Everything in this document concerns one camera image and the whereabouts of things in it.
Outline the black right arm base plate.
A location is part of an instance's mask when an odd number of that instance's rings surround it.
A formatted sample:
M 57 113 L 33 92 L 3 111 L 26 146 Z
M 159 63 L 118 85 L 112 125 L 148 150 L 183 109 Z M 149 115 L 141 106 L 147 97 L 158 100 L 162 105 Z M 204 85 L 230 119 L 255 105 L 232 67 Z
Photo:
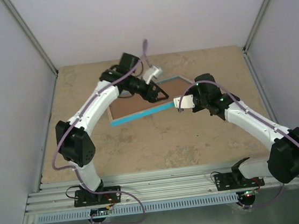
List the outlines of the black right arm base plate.
M 235 175 L 232 172 L 221 173 L 214 171 L 211 173 L 211 179 L 219 191 L 254 188 L 264 186 L 263 178 L 244 178 Z

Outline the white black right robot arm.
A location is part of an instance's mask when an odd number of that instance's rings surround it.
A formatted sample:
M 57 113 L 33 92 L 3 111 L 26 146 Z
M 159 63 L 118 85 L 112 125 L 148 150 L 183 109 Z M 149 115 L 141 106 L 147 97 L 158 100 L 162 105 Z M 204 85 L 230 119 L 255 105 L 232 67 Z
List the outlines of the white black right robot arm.
M 274 177 L 283 184 L 299 178 L 299 127 L 291 129 L 263 117 L 217 84 L 211 74 L 196 77 L 183 93 L 183 100 L 194 113 L 208 110 L 211 116 L 248 132 L 269 150 L 267 157 L 246 157 L 231 167 L 237 187 L 246 187 L 258 177 Z

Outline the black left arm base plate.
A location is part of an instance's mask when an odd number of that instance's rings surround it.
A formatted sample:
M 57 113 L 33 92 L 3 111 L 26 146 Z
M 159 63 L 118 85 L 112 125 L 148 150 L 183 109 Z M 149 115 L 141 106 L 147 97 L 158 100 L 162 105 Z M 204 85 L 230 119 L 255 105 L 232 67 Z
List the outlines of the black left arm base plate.
M 74 206 L 79 208 L 102 204 L 112 205 L 121 201 L 120 186 L 107 186 L 103 188 L 103 191 L 107 192 L 107 194 L 92 194 L 83 189 L 75 191 Z

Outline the teal wooden picture frame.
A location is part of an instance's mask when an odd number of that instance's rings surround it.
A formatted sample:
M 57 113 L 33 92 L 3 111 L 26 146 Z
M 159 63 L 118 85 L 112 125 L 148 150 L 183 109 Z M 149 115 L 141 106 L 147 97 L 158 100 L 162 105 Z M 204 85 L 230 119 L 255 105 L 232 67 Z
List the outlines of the teal wooden picture frame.
M 143 100 L 137 94 L 129 98 L 117 98 L 107 109 L 111 126 L 125 124 L 174 107 L 173 99 L 180 96 L 191 83 L 192 81 L 181 75 L 158 81 L 157 85 L 169 95 L 169 98 L 156 103 Z

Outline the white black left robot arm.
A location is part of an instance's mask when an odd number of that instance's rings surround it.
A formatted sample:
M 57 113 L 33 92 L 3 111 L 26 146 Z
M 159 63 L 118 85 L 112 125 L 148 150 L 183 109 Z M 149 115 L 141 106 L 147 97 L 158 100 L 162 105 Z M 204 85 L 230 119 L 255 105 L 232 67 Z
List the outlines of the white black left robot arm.
M 93 157 L 96 146 L 91 133 L 107 108 L 123 91 L 138 94 L 149 103 L 168 99 L 169 95 L 154 80 L 162 74 L 162 68 L 151 65 L 142 76 L 133 73 L 142 65 L 139 57 L 123 53 L 118 64 L 105 70 L 97 86 L 83 106 L 68 121 L 56 124 L 57 152 L 73 167 L 86 199 L 92 204 L 104 199 L 103 181 L 98 176 Z

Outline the brown cardboard backing board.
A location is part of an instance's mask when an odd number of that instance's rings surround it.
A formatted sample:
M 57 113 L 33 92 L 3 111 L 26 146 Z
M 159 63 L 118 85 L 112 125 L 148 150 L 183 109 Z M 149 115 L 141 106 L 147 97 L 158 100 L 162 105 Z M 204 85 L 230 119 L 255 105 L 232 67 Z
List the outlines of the brown cardboard backing board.
M 110 119 L 131 118 L 140 113 L 151 112 L 155 108 L 168 106 L 173 99 L 180 96 L 190 85 L 188 80 L 176 76 L 153 85 L 144 93 L 135 93 L 133 96 L 117 98 L 108 108 Z

